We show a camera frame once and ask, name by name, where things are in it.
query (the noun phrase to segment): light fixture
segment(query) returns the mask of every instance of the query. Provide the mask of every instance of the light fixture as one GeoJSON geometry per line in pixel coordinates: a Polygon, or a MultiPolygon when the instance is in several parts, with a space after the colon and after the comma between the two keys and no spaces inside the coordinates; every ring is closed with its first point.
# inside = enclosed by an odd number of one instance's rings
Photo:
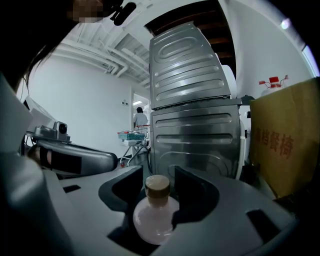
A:
{"type": "Polygon", "coordinates": [[[281,22],[281,28],[284,29],[284,30],[289,28],[290,25],[291,25],[291,20],[289,18],[286,18],[281,22]]]}
{"type": "Polygon", "coordinates": [[[142,101],[138,100],[138,101],[134,102],[133,105],[138,105],[140,103],[142,103],[142,101]]]}

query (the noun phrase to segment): white wall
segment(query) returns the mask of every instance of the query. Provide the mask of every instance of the white wall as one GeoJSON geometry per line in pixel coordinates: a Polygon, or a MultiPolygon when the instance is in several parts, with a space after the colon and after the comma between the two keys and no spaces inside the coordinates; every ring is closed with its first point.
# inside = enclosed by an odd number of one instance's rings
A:
{"type": "Polygon", "coordinates": [[[280,24],[276,25],[266,13],[254,9],[256,2],[260,1],[219,2],[234,44],[238,97],[251,95],[258,98],[266,89],[258,82],[269,81],[269,77],[281,80],[288,75],[287,86],[312,77],[299,46],[280,28],[280,24]]]}
{"type": "MultiPolygon", "coordinates": [[[[117,132],[131,128],[132,86],[126,78],[61,57],[50,57],[29,81],[30,96],[55,119],[68,125],[75,144],[112,152],[126,151],[117,132]]],[[[17,92],[20,99],[22,87],[17,92]]],[[[28,95],[23,89],[22,100],[28,95]]]]}

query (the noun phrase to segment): stainless steel panel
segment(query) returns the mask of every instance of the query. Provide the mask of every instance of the stainless steel panel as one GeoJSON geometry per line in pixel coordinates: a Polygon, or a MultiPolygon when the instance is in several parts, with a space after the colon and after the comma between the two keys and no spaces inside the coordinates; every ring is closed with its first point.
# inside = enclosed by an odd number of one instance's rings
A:
{"type": "Polygon", "coordinates": [[[152,109],[228,95],[221,64],[193,23],[176,26],[150,41],[152,109]]]}
{"type": "Polygon", "coordinates": [[[215,106],[215,101],[152,112],[156,174],[174,182],[174,166],[178,165],[234,178],[240,153],[238,105],[215,106]]]}

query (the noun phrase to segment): cardboard box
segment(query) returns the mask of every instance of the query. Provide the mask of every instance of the cardboard box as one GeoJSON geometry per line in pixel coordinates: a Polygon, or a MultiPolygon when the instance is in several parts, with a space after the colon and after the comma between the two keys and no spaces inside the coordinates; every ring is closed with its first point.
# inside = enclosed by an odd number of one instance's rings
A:
{"type": "Polygon", "coordinates": [[[311,181],[320,145],[320,79],[250,102],[250,160],[276,197],[311,181]]]}

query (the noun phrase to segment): wooden ceiling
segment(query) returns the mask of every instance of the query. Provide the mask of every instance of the wooden ceiling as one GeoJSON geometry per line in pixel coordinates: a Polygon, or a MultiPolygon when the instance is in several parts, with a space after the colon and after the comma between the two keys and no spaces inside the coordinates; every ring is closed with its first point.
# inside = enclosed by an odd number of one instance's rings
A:
{"type": "Polygon", "coordinates": [[[236,76],[235,48],[226,17],[217,0],[195,2],[173,9],[145,26],[157,36],[175,26],[192,21],[209,41],[221,64],[228,65],[236,76]]]}

